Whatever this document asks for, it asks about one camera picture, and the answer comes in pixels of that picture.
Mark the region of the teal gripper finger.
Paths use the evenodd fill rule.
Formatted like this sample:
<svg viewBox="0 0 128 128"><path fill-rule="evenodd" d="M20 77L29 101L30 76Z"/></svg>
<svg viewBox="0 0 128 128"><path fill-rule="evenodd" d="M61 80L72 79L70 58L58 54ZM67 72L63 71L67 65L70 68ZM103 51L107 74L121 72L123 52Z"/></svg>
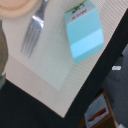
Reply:
<svg viewBox="0 0 128 128"><path fill-rule="evenodd" d="M0 89L4 85L5 73L4 69L8 60L8 47L6 42L6 37L2 28L2 20L0 20Z"/></svg>

